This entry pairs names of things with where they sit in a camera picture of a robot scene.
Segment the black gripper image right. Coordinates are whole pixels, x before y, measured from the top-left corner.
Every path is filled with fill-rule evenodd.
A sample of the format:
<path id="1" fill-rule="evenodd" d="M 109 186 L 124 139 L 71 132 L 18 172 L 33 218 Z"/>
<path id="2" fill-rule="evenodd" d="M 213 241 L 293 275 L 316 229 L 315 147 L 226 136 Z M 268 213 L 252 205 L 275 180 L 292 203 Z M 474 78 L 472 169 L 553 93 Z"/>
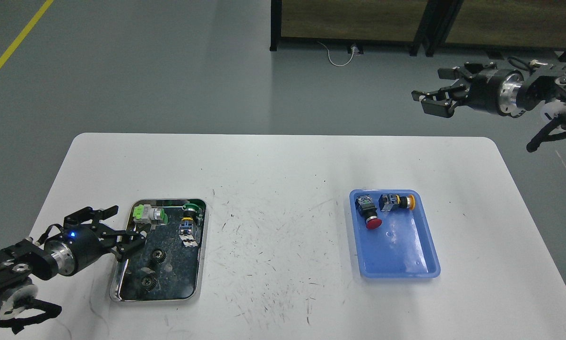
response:
<path id="1" fill-rule="evenodd" d="M 451 118 L 458 106 L 502 117 L 520 116 L 518 92 L 523 74 L 516 69 L 499 69 L 496 62 L 480 64 L 467 61 L 452 68 L 439 68 L 440 79 L 457 80 L 457 84 L 436 91 L 413 90 L 411 97 L 421 103 L 424 113 Z"/>

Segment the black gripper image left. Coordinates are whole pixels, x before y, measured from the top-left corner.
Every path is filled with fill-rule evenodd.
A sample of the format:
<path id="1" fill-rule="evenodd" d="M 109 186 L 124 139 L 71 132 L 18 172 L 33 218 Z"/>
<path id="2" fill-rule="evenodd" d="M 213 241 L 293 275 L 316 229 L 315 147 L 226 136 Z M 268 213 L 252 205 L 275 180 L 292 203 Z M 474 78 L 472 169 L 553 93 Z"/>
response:
<path id="1" fill-rule="evenodd" d="M 64 218 L 60 233 L 43 246 L 56 261 L 59 275 L 73 276 L 108 253 L 121 263 L 144 248 L 146 237 L 140 232 L 114 230 L 104 224 L 118 211 L 118 206 L 97 210 L 87 206 Z"/>

